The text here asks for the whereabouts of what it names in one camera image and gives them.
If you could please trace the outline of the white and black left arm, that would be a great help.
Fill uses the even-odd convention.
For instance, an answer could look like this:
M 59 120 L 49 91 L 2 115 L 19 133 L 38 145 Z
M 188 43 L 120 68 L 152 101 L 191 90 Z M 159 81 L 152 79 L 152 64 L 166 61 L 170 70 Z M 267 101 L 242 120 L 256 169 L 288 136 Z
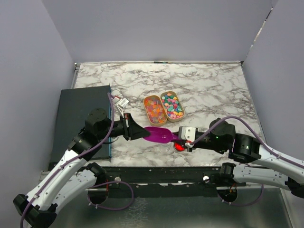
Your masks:
M 21 216 L 20 226 L 26 221 L 34 228 L 48 228 L 59 211 L 79 193 L 90 187 L 110 185 L 105 169 L 90 162 L 108 138 L 123 136 L 126 140 L 137 140 L 149 135 L 130 113 L 115 121 L 102 108 L 92 110 L 84 128 L 50 173 L 33 190 L 13 200 Z

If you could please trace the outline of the dark box with blue edge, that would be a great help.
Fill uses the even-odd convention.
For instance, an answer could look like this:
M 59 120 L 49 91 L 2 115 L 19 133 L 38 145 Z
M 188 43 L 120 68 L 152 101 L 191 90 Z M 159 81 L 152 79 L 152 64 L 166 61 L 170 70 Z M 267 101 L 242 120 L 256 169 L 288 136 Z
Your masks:
M 111 116 L 110 101 L 107 96 L 110 92 L 109 85 L 61 91 L 50 167 L 55 166 L 68 144 L 80 133 L 93 109 L 102 108 L 108 117 Z

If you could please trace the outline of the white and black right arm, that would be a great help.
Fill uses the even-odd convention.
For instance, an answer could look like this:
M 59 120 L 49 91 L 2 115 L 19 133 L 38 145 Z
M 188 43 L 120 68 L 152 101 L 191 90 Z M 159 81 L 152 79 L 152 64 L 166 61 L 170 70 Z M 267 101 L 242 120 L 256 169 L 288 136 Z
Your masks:
M 174 133 L 175 143 L 187 151 L 194 149 L 228 153 L 233 162 L 223 163 L 218 173 L 205 183 L 216 187 L 259 183 L 288 190 L 294 196 L 304 196 L 304 162 L 266 145 L 255 133 L 237 133 L 226 118 L 212 121 L 204 133 L 195 127 L 181 126 Z

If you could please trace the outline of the purple plastic scoop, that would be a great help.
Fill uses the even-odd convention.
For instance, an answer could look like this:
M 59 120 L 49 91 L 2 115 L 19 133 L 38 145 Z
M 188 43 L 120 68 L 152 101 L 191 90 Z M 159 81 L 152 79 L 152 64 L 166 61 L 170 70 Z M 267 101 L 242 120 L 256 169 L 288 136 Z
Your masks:
M 153 143 L 170 143 L 181 140 L 178 135 L 173 134 L 166 128 L 149 126 L 144 129 L 150 133 L 150 135 L 144 137 L 144 139 Z

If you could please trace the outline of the red round lid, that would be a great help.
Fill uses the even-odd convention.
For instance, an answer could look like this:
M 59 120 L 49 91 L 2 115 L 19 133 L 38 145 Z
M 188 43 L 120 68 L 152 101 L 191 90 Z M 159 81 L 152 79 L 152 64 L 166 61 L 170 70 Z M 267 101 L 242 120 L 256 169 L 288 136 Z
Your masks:
M 179 152 L 185 151 L 185 147 L 183 145 L 178 144 L 178 143 L 174 144 L 174 148 L 175 148 L 175 150 L 177 150 Z

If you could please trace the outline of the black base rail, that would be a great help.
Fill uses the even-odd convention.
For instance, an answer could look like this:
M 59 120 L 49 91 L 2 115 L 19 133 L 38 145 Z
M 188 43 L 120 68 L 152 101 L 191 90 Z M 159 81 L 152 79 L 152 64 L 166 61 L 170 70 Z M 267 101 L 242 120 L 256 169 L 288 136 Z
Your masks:
M 93 196 L 127 198 L 216 197 L 217 188 L 238 184 L 220 174 L 220 167 L 100 167 L 95 162 L 80 169 L 91 171 L 96 183 L 109 182 L 105 188 L 92 190 Z

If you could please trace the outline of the beige tray translucent star candies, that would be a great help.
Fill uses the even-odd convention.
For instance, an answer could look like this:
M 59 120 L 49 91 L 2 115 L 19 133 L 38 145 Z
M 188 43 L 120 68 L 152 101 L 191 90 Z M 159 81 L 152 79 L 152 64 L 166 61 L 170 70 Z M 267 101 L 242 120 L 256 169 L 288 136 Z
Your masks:
M 151 126 L 160 127 L 166 124 L 168 116 L 161 99 L 157 95 L 145 97 L 143 106 Z

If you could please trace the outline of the beige tray opaque star candies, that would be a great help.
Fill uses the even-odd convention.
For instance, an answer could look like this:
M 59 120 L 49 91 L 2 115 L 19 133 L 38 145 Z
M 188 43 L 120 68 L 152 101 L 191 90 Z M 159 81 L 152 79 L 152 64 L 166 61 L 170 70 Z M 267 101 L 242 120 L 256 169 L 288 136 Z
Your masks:
M 178 122 L 185 117 L 185 110 L 174 91 L 164 92 L 160 98 L 169 122 Z

